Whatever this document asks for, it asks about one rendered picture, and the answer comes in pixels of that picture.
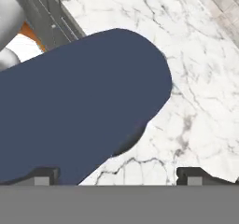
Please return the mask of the navy blue stand mixer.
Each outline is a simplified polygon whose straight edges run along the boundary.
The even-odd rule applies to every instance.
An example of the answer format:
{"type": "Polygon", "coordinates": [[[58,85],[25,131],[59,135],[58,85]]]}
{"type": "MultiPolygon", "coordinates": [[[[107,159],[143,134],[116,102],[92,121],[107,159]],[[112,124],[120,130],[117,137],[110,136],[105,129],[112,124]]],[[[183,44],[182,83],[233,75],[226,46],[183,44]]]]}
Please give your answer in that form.
{"type": "Polygon", "coordinates": [[[141,134],[171,95],[163,53],[125,29],[0,72],[0,184],[56,167],[77,185],[141,134]]]}

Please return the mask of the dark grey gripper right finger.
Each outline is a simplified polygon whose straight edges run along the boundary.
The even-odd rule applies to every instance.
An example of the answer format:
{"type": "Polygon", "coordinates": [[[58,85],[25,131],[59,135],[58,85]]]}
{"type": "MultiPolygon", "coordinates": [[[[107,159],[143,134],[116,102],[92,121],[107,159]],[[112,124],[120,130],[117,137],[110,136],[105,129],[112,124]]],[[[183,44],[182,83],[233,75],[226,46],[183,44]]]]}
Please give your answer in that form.
{"type": "Polygon", "coordinates": [[[201,167],[178,167],[176,169],[178,186],[215,186],[215,185],[237,185],[239,180],[230,182],[218,177],[213,177],[201,167]]]}

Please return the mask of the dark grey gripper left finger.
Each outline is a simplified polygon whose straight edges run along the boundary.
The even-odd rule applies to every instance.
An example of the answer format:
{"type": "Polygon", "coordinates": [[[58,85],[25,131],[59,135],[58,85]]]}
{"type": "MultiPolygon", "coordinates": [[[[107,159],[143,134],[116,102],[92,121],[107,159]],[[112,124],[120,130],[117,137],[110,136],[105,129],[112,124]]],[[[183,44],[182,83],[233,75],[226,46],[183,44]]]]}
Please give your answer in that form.
{"type": "Polygon", "coordinates": [[[0,182],[0,186],[55,186],[58,184],[60,174],[58,167],[39,167],[23,177],[0,182]]]}

